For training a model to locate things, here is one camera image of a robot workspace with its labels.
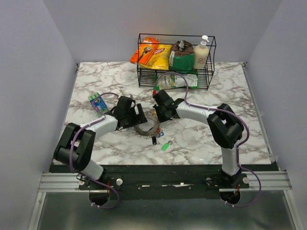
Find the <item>metal toothed key ring disc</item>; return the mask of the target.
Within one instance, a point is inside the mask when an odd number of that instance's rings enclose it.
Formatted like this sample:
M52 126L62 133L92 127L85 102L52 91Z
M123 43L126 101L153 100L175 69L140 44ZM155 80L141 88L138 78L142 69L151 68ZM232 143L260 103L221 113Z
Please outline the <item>metal toothed key ring disc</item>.
M134 130L141 136L155 136L157 129L159 128L159 121L155 116L146 117L147 122L136 125Z

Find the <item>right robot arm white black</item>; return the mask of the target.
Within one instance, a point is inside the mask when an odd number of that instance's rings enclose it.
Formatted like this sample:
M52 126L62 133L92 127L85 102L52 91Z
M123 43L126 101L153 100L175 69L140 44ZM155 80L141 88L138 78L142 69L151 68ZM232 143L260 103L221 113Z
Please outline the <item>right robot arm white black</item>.
M221 183L227 188L237 184L241 169L236 144L242 138L244 126L234 116L230 106L223 103L218 107L204 109L200 105L188 105L181 98L173 100L164 90L153 92L153 98L159 122L186 118L209 126L214 141L221 147Z

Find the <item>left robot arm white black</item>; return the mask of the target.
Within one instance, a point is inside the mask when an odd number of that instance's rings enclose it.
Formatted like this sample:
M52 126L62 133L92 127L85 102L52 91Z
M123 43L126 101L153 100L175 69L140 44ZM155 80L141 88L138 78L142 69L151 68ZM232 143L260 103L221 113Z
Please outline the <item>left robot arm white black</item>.
M53 159L68 165L72 172L77 171L89 177L90 184L95 189L102 189L106 185L107 172L91 159L95 139L146 122L142 105L127 96L121 96L117 105L99 119L83 126L67 124L55 148Z

